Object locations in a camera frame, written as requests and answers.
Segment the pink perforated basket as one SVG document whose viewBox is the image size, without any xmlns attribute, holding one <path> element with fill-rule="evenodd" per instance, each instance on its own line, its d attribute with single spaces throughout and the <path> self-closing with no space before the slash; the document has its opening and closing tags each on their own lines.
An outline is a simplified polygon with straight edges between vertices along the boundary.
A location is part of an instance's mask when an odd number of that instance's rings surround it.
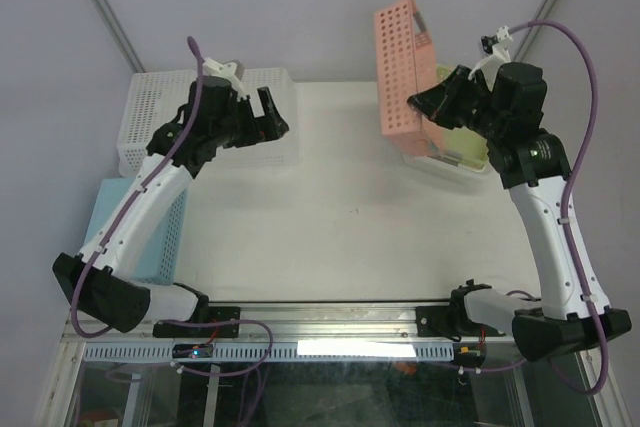
<svg viewBox="0 0 640 427">
<path fill-rule="evenodd" d="M 398 0 L 374 13 L 374 40 L 382 135 L 402 153 L 435 157 L 439 128 L 408 104 L 437 85 L 435 47 L 415 0 Z"/>
</svg>

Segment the light blue perforated basket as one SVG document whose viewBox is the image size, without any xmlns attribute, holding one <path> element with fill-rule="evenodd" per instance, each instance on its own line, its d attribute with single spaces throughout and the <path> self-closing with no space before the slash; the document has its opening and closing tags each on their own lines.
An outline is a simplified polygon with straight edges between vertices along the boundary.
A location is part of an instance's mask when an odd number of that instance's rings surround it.
<svg viewBox="0 0 640 427">
<path fill-rule="evenodd" d="M 83 243 L 88 243 L 106 223 L 133 182 L 132 178 L 111 178 L 101 182 Z M 159 222 L 142 251 L 132 279 L 142 283 L 171 285 L 179 253 L 187 204 L 184 190 Z"/>
</svg>

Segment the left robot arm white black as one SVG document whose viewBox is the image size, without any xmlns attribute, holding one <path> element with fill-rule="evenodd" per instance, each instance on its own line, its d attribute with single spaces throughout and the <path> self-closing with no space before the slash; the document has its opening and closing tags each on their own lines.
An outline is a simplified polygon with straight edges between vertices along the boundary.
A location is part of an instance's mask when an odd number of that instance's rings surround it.
<svg viewBox="0 0 640 427">
<path fill-rule="evenodd" d="M 106 223 L 77 254 L 56 258 L 52 270 L 80 336 L 90 335 L 79 325 L 81 313 L 121 333 L 144 321 L 174 321 L 192 336 L 206 330 L 206 294 L 180 283 L 144 283 L 134 273 L 172 204 L 219 150 L 253 147 L 288 133 L 270 89 L 258 88 L 257 96 L 260 116 L 232 81 L 199 76 L 176 116 L 154 132 L 137 176 Z"/>
</svg>

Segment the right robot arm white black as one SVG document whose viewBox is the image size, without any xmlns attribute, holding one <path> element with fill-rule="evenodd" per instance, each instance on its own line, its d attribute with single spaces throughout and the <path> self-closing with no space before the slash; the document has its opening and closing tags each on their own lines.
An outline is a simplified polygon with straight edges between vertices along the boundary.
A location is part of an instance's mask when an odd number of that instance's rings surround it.
<svg viewBox="0 0 640 427">
<path fill-rule="evenodd" d="M 540 126 L 546 94 L 541 68 L 508 62 L 492 85 L 482 72 L 459 66 L 408 99 L 438 126 L 485 139 L 524 224 L 540 284 L 540 299 L 526 301 L 468 283 L 452 293 L 448 325 L 459 334 L 481 324 L 504 332 L 531 362 L 592 349 L 632 328 L 629 313 L 612 307 L 599 285 L 575 211 L 562 203 L 571 168 L 560 139 Z"/>
</svg>

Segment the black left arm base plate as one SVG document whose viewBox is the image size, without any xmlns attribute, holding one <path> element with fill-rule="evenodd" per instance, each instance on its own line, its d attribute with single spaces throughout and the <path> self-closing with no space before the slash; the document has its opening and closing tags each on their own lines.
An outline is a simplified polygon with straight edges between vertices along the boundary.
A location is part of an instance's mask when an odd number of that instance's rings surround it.
<svg viewBox="0 0 640 427">
<path fill-rule="evenodd" d="M 238 320 L 241 315 L 239 306 L 212 305 L 208 312 L 201 318 L 193 318 L 189 323 L 210 324 L 224 321 Z M 209 339 L 213 334 L 215 340 L 235 339 L 239 336 L 237 325 L 225 325 L 221 327 L 185 327 L 166 321 L 154 325 L 152 336 L 159 339 Z"/>
</svg>

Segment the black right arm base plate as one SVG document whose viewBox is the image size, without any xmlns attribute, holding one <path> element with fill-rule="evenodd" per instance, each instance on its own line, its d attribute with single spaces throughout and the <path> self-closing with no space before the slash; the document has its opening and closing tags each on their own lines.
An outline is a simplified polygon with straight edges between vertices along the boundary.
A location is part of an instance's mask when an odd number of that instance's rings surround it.
<svg viewBox="0 0 640 427">
<path fill-rule="evenodd" d="M 415 308 L 415 322 L 419 337 L 444 337 L 460 342 L 463 337 L 504 337 L 503 333 L 464 318 L 449 305 L 421 305 Z"/>
</svg>

